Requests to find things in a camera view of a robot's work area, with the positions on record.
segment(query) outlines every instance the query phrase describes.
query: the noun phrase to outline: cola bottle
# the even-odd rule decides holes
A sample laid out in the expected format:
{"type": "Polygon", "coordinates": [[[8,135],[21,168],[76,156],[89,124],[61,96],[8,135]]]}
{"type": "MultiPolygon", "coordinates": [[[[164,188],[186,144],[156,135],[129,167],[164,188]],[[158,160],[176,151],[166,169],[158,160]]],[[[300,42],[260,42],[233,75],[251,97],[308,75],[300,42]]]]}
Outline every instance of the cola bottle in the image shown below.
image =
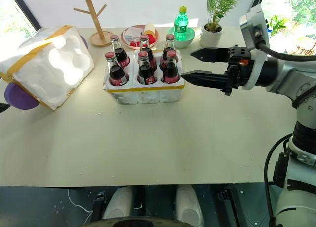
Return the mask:
{"type": "Polygon", "coordinates": [[[137,80],[142,85],[150,85],[157,80],[154,76],[154,70],[150,65],[148,53],[146,51],[140,51],[138,53],[139,70],[137,80]]]}
{"type": "Polygon", "coordinates": [[[110,39],[111,39],[111,43],[112,43],[113,52],[115,53],[115,56],[116,56],[119,64],[124,69],[130,63],[130,58],[127,55],[124,48],[122,47],[122,45],[119,41],[118,35],[111,35],[110,39]]]}
{"type": "Polygon", "coordinates": [[[121,65],[117,61],[115,54],[113,52],[108,52],[105,54],[105,57],[108,61],[110,84],[113,86],[125,85],[129,80],[129,76],[125,73],[123,67],[121,67],[121,65]]]}
{"type": "Polygon", "coordinates": [[[165,70],[163,71],[162,82],[173,84],[180,80],[180,75],[177,67],[176,51],[170,50],[167,52],[167,62],[165,70]]]}
{"type": "Polygon", "coordinates": [[[140,51],[147,52],[150,66],[152,67],[153,70],[156,70],[157,66],[156,66],[152,49],[150,48],[150,45],[149,45],[148,35],[139,36],[139,40],[140,40],[140,51]]]}
{"type": "Polygon", "coordinates": [[[174,47],[174,35],[173,34],[167,34],[166,36],[166,44],[164,46],[162,58],[161,58],[161,63],[160,63],[160,69],[164,71],[166,67],[166,62],[167,62],[167,52],[170,50],[175,51],[174,47]]]}

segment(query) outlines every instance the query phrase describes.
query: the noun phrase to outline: red plate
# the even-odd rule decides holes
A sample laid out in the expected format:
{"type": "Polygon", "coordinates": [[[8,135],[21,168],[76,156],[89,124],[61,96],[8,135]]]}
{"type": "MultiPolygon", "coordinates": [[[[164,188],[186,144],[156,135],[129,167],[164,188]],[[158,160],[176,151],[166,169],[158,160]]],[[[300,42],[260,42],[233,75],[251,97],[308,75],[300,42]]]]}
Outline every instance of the red plate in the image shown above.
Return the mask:
{"type": "MultiPolygon", "coordinates": [[[[142,28],[142,29],[144,29],[145,25],[136,25],[136,26],[131,26],[131,27],[137,27],[137,28],[142,28]]],[[[140,49],[140,47],[130,46],[130,45],[129,45],[129,42],[127,42],[127,41],[125,40],[124,35],[125,35],[125,32],[126,32],[127,30],[128,30],[128,28],[126,28],[125,30],[123,30],[122,34],[120,35],[121,41],[123,41],[123,43],[126,44],[126,46],[129,47],[129,48],[131,48],[131,49],[134,49],[134,50],[140,49]]],[[[153,47],[153,46],[158,42],[158,39],[159,39],[159,32],[158,32],[157,29],[156,29],[156,31],[155,31],[155,40],[156,40],[156,41],[155,41],[154,43],[152,43],[152,44],[150,45],[150,47],[153,47]]]]}

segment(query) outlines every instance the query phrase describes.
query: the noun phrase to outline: white foam box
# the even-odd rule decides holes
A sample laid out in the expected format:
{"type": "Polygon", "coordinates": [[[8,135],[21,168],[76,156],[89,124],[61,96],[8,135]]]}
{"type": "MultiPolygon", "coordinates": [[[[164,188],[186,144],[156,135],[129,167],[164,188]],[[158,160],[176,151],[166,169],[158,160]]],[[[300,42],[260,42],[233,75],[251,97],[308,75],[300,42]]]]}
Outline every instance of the white foam box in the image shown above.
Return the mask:
{"type": "MultiPolygon", "coordinates": [[[[162,52],[154,53],[157,69],[154,76],[157,82],[150,85],[142,85],[137,80],[139,64],[137,62],[139,50],[134,53],[128,53],[130,63],[125,68],[125,72],[129,75],[129,81],[123,86],[112,86],[109,82],[109,70],[106,70],[104,76],[103,89],[107,91],[117,103],[119,104],[153,104],[158,102],[175,102],[178,101],[182,95],[184,88],[184,79],[174,84],[163,83],[163,72],[160,69],[160,61],[162,52]]],[[[177,66],[179,74],[183,72],[182,60],[180,51],[176,51],[179,58],[177,66]]]]}
{"type": "Polygon", "coordinates": [[[93,68],[77,29],[63,26],[40,29],[19,47],[15,56],[0,63],[0,75],[54,110],[93,68]]]}

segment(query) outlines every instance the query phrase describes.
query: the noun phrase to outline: wall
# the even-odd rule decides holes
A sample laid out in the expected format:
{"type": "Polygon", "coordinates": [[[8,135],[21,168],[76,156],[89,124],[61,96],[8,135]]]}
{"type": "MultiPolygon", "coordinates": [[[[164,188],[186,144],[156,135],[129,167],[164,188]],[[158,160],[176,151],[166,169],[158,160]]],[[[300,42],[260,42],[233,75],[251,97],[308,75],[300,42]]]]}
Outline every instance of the wall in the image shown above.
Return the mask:
{"type": "MultiPolygon", "coordinates": [[[[74,25],[93,27],[88,14],[73,11],[73,7],[87,10],[84,0],[24,0],[42,27],[74,25]]],[[[92,0],[96,11],[107,7],[99,16],[102,27],[127,27],[153,22],[157,26],[173,24],[180,5],[188,7],[191,26],[202,26],[207,21],[206,0],[92,0]]],[[[253,0],[240,0],[224,19],[222,25],[238,26],[239,17],[245,14],[253,0]]]]}

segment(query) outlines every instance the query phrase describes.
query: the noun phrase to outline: table surface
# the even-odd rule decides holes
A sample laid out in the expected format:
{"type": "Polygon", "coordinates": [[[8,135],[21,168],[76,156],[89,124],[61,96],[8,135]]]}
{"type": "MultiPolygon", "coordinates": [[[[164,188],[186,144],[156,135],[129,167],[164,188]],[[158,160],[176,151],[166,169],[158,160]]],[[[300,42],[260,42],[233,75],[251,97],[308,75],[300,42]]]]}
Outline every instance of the table surface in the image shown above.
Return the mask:
{"type": "MultiPolygon", "coordinates": [[[[120,35],[123,28],[107,30],[120,35]]],[[[158,28],[157,50],[163,50],[167,30],[158,28]]],[[[87,41],[95,32],[79,31],[87,41]]],[[[180,49],[184,70],[222,73],[227,64],[190,56],[201,48],[200,28],[195,31],[193,43],[180,49]]],[[[261,87],[224,96],[186,83],[176,103],[119,105],[102,89],[104,54],[111,47],[88,44],[95,69],[63,106],[55,111],[11,107],[0,113],[0,185],[259,182],[271,146],[293,130],[290,100],[261,87]]],[[[241,31],[226,27],[218,46],[236,44],[244,46],[241,31]]],[[[0,101],[4,88],[1,81],[0,101]]]]}

